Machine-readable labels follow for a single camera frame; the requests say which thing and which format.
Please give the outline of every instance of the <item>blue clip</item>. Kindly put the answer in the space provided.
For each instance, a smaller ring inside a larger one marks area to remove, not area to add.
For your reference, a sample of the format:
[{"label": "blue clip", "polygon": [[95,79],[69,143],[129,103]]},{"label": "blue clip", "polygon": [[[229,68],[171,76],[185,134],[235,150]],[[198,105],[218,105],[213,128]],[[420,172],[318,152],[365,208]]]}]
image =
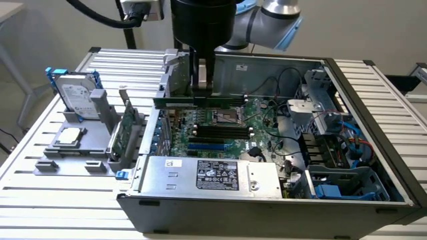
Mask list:
[{"label": "blue clip", "polygon": [[118,171],[115,173],[115,179],[117,180],[129,180],[130,179],[129,175],[130,175],[130,173],[127,171]]},{"label": "blue clip", "polygon": [[53,72],[53,74],[66,75],[66,74],[69,74],[69,70],[67,70],[67,69],[55,69],[55,71]]},{"label": "blue clip", "polygon": [[315,187],[315,194],[319,199],[332,199],[332,200],[365,200],[370,201],[376,199],[376,192],[369,192],[362,196],[344,196],[341,193],[340,186],[337,185],[319,185]]},{"label": "blue clip", "polygon": [[102,84],[101,73],[97,70],[94,70],[93,71],[93,75],[94,75],[94,78],[95,78],[95,87],[98,89],[105,89],[103,84]]},{"label": "blue clip", "polygon": [[358,167],[358,163],[360,163],[361,161],[360,160],[356,160],[354,162],[353,162],[353,165],[352,165],[352,168],[353,169],[356,169],[357,167]]}]

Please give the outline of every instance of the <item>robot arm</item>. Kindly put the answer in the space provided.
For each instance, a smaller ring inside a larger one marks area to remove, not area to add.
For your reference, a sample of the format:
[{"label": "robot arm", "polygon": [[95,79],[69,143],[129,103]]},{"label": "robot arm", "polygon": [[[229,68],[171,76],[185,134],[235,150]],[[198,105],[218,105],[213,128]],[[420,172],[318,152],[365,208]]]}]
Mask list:
[{"label": "robot arm", "polygon": [[230,41],[217,50],[242,51],[249,44],[286,51],[303,22],[298,0],[245,0],[237,7],[234,33]]},{"label": "robot arm", "polygon": [[171,0],[174,36],[190,46],[193,94],[213,94],[215,49],[239,51],[250,43],[285,51],[302,24],[298,0]]}]

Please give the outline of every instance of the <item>slotted aluminum surface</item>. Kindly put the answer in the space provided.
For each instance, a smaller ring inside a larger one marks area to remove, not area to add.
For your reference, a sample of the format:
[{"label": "slotted aluminum surface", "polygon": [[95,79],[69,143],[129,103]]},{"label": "slotted aluminum surface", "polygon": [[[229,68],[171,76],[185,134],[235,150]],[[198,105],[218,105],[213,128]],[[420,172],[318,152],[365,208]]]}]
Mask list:
[{"label": "slotted aluminum surface", "polygon": [[[103,49],[99,54],[90,54],[85,59],[81,69],[97,69],[101,72],[109,101],[115,104],[119,112],[123,103],[115,91],[121,85],[126,85],[134,89],[130,93],[134,105],[143,113],[150,114],[154,96],[151,90],[161,80],[163,54],[161,51]],[[37,160],[43,156],[45,145],[53,141],[65,121],[65,116],[59,113],[63,110],[65,105],[57,97],[0,168],[0,239],[230,240],[226,237],[155,235],[135,231],[114,194],[115,189],[127,189],[130,186],[127,182],[118,182],[114,177],[33,174]],[[414,168],[414,171],[420,170],[421,177],[427,180],[427,174],[422,170],[426,166],[417,159],[413,156],[406,161],[418,164],[421,168]],[[408,226],[386,226],[364,238],[425,239],[427,218]]]}]

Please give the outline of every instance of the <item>cable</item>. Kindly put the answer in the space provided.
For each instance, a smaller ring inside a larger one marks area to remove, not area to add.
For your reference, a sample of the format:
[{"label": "cable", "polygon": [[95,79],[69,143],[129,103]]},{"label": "cable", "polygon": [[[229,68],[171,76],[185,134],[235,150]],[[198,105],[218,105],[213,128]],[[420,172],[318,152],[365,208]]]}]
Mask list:
[{"label": "cable", "polygon": [[329,110],[321,112],[321,113],[318,114],[318,116],[315,116],[315,117],[311,119],[311,121],[310,121],[310,123],[309,123],[309,125],[307,125],[306,128],[309,129],[309,127],[310,127],[310,126],[313,125],[313,123],[315,122],[315,119],[317,119],[318,117],[321,117],[321,115],[323,115],[323,114],[326,114],[326,113],[337,113],[337,114],[341,115],[342,125],[341,125],[341,132],[340,132],[340,134],[344,134],[344,132],[345,132],[345,116],[344,116],[344,114],[342,114],[338,110],[336,110],[336,109],[329,109]]},{"label": "cable", "polygon": [[[115,6],[118,7],[118,10],[119,10],[121,20],[126,19],[126,13],[123,11],[121,0],[115,0]],[[137,49],[134,29],[123,29],[123,34],[125,34],[127,49]]]},{"label": "cable", "polygon": [[[350,141],[352,143],[354,143],[354,142],[356,142],[356,139],[352,137],[352,138],[349,138],[349,141]],[[374,158],[374,153],[376,153],[376,152],[374,152],[373,144],[372,144],[369,141],[362,140],[361,138],[360,138],[360,142],[361,142],[362,144],[368,145],[369,148],[372,149],[372,155],[370,155],[370,157],[369,157],[369,161],[372,161],[373,158]]]},{"label": "cable", "polygon": [[259,156],[261,156],[262,160],[258,160],[258,162],[261,163],[263,161],[265,163],[267,163],[267,158],[266,158],[265,154],[262,153],[262,154],[259,154]]},{"label": "cable", "polygon": [[282,70],[281,74],[279,74],[279,78],[278,78],[278,89],[279,88],[279,83],[281,83],[281,79],[282,79],[282,75],[286,73],[287,70],[294,70],[298,72],[298,76],[299,76],[299,84],[301,86],[303,86],[303,75],[302,75],[302,72],[301,70],[298,70],[295,67],[290,66],[287,67],[286,69]]},{"label": "cable", "polygon": [[282,156],[282,157],[287,157],[287,156],[291,156],[291,155],[294,155],[294,154],[302,154],[302,151],[297,151],[297,152],[293,152],[293,153],[290,153],[290,154],[281,154],[281,153],[278,153],[277,152],[277,147],[278,147],[278,145],[281,144],[281,142],[283,142],[283,140],[281,140],[279,141],[279,143],[277,144],[277,145],[274,145],[274,147],[273,147],[273,152],[274,152],[274,154],[277,154],[278,156]]},{"label": "cable", "polygon": [[101,15],[97,11],[94,11],[91,8],[89,8],[87,5],[85,5],[79,0],[67,0],[67,2],[74,6],[75,9],[78,9],[86,16],[89,16],[91,19],[98,21],[99,23],[117,28],[117,29],[131,29],[135,27],[142,26],[143,18],[141,17],[131,17],[130,21],[118,21],[114,20],[103,15]]},{"label": "cable", "polygon": [[255,88],[254,91],[251,91],[247,95],[253,95],[258,90],[261,90],[261,88],[265,86],[265,84],[267,83],[267,81],[273,79],[277,81],[277,83],[279,82],[279,80],[274,77],[274,76],[270,76],[267,77],[267,79],[263,81],[263,83],[258,86],[258,88]]},{"label": "cable", "polygon": [[346,143],[346,148],[345,148],[345,151],[348,148],[350,148],[350,140],[349,138],[346,138],[344,135],[341,134],[334,134],[338,138],[341,138],[342,142],[340,142],[340,148],[342,148],[342,144]]},{"label": "cable", "polygon": [[5,131],[2,128],[0,128],[0,132],[3,132],[5,134],[10,135],[10,136],[14,138],[14,140],[15,140],[18,143],[21,143],[21,141],[17,139],[17,137],[14,136],[14,134],[9,133],[9,132]]},{"label": "cable", "polygon": [[251,53],[254,53],[254,49],[255,49],[255,44],[253,44],[253,50],[251,50]]},{"label": "cable", "polygon": [[[285,103],[285,104],[278,105],[277,107],[271,107],[271,108],[267,110],[266,114],[265,114],[265,117],[263,117],[263,119],[262,119],[262,123],[265,122],[265,120],[266,120],[266,118],[267,118],[267,115],[269,115],[269,113],[273,111],[273,109],[274,109],[274,108],[281,108],[282,106],[286,106],[286,105],[287,105],[287,104]],[[270,136],[277,137],[277,138],[282,138],[282,139],[291,139],[291,140],[294,140],[295,142],[299,143],[299,140],[295,139],[294,137],[281,136],[281,135],[273,134],[273,133],[266,129],[266,125],[265,125],[265,124],[262,125],[262,128],[263,128],[265,132],[266,132]]]},{"label": "cable", "polygon": [[9,154],[11,155],[11,150],[3,145],[3,143],[0,142],[0,149]]}]

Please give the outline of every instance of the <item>blue latch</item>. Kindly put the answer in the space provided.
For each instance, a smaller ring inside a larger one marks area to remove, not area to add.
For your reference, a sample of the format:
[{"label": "blue latch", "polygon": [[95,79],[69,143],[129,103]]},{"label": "blue latch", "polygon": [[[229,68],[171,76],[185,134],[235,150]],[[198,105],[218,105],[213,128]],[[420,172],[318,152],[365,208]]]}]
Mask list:
[{"label": "blue latch", "polygon": [[130,173],[127,171],[118,171],[115,173],[115,179],[117,180],[129,180]]},{"label": "blue latch", "polygon": [[319,199],[332,199],[332,200],[365,200],[372,201],[376,199],[376,192],[369,192],[362,196],[344,196],[341,193],[340,186],[337,185],[319,185],[315,188],[315,195]]}]

